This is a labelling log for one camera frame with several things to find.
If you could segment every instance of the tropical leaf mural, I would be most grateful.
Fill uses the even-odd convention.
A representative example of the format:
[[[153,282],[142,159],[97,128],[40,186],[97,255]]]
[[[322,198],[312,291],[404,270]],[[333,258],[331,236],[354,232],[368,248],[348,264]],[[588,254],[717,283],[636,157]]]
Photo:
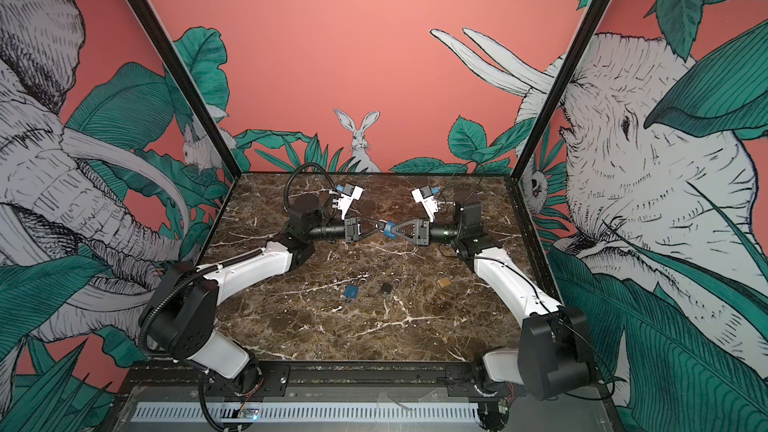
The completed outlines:
[[[468,165],[475,164],[472,173],[509,175],[510,159],[496,160],[517,147],[528,138],[533,128],[534,119],[522,120],[505,130],[488,144],[485,128],[480,124],[458,116],[448,133],[448,149],[459,159],[467,163],[444,163],[434,157],[416,157],[401,162],[391,168],[395,173],[453,174],[467,173]]]

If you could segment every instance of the rabbit ear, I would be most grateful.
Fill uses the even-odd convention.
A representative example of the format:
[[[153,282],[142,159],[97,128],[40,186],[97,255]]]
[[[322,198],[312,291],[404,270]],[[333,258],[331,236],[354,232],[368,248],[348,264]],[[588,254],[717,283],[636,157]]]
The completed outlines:
[[[192,139],[192,129],[190,128],[189,124],[184,126],[184,140],[189,143],[194,142],[194,140]]]
[[[371,127],[374,122],[379,120],[380,115],[381,114],[379,111],[373,111],[366,114],[366,118],[362,120],[362,126],[360,126],[360,130],[366,130]]]
[[[346,114],[344,111],[339,111],[338,109],[334,109],[333,112],[336,113],[336,116],[339,118],[339,122],[341,122],[341,125],[346,130],[351,130],[352,132],[355,132],[357,128],[355,127],[355,121],[352,120],[350,116]]]

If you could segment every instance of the elephant tusk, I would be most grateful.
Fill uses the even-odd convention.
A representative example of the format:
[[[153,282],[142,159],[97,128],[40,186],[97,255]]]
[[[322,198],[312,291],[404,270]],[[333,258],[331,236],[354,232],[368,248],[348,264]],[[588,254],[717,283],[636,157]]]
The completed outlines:
[[[491,59],[496,61],[498,65],[502,66],[507,72],[515,76],[517,79],[530,84],[533,89],[547,93],[552,89],[552,83],[554,78],[537,69],[532,68],[523,60],[509,49],[497,43],[485,34],[473,31],[472,29],[464,28],[464,34],[472,39]]]
[[[146,305],[153,293],[154,291],[149,291],[136,295],[124,295],[86,284],[67,299],[67,303],[91,312],[116,312]]]
[[[147,161],[136,157],[120,147],[115,147],[105,143],[103,140],[94,139],[87,134],[83,134],[68,127],[64,128],[62,137],[62,149],[71,157],[77,159],[99,159],[114,166],[119,166],[135,173],[139,173],[161,187],[176,202],[181,218],[184,221],[184,235],[190,223],[189,209],[184,201],[184,196],[168,176],[162,171],[148,163]]]

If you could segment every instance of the pink wall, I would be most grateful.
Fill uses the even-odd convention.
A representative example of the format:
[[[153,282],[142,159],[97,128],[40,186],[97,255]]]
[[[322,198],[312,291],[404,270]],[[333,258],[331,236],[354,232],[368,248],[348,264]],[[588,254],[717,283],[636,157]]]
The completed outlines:
[[[221,32],[230,84],[223,129],[317,132],[331,151],[346,147],[343,161],[351,134],[332,109],[358,126],[381,111],[366,138],[384,171],[417,156],[456,162],[447,136],[459,114],[482,124],[489,141],[514,123],[520,98],[476,78],[430,29],[465,42],[462,28],[475,29],[544,69],[567,49],[583,12],[578,0],[151,1],[173,39],[197,26]],[[276,170],[248,157],[254,170]]]

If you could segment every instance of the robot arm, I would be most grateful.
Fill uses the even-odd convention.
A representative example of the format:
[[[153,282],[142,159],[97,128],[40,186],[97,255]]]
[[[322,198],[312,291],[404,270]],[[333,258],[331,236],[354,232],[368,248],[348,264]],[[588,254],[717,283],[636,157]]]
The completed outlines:
[[[412,195],[424,197],[428,190],[429,186],[415,189]],[[586,317],[542,291],[486,234],[479,200],[467,191],[458,191],[450,223],[435,223],[433,206],[418,202],[422,202],[430,221],[388,223],[386,230],[416,245],[450,244],[456,256],[493,288],[520,324],[518,349],[492,350],[483,356],[481,387],[496,390],[504,382],[523,384],[531,395],[543,400],[594,383],[596,369]]]

